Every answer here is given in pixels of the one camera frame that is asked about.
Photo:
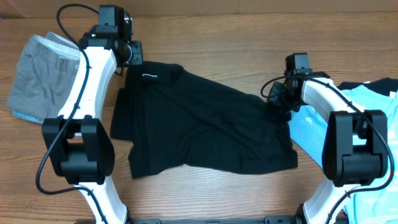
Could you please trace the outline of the black t-shirt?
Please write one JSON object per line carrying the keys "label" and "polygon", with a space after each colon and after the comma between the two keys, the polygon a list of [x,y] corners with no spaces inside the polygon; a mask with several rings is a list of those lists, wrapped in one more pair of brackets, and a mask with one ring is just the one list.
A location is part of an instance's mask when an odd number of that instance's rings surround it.
{"label": "black t-shirt", "polygon": [[199,77],[177,64],[130,66],[111,122],[131,141],[133,178],[188,165],[237,174],[298,166],[290,116],[256,95]]}

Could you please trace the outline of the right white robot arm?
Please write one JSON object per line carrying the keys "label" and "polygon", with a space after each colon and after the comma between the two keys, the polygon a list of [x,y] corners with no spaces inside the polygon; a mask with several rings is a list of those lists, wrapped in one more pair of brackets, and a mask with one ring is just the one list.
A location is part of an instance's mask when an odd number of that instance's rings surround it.
{"label": "right white robot arm", "polygon": [[309,105],[328,124],[322,150],[324,178],[298,208],[296,223],[334,223],[352,196],[385,189],[392,182],[395,162],[381,110],[360,108],[324,72],[291,70],[268,83],[269,103],[286,112]]}

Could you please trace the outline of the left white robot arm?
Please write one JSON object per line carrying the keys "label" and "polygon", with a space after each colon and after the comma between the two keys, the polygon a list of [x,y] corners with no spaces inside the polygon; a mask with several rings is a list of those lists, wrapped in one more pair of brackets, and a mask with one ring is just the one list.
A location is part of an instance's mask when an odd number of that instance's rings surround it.
{"label": "left white robot arm", "polygon": [[56,118],[47,118],[42,134],[47,146],[45,160],[79,190],[96,223],[131,223],[112,179],[114,147],[102,123],[109,81],[117,68],[142,61],[139,41],[132,27],[95,25],[80,39],[80,67],[66,103]]}

